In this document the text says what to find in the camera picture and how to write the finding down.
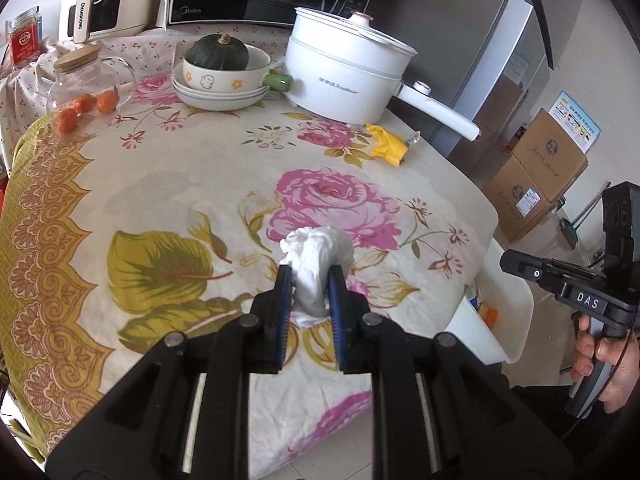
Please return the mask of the right hand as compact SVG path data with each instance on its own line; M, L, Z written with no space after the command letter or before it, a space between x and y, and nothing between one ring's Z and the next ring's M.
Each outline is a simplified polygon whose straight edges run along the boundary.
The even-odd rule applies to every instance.
M590 317L582 314L578 321L573 366L570 377L574 382L589 377L593 371L593 360L618 365L616 372L599 396L605 413L611 414L623 408L631 396L639 378L639 344L637 335L630 333L625 339L606 338L596 340L590 333Z

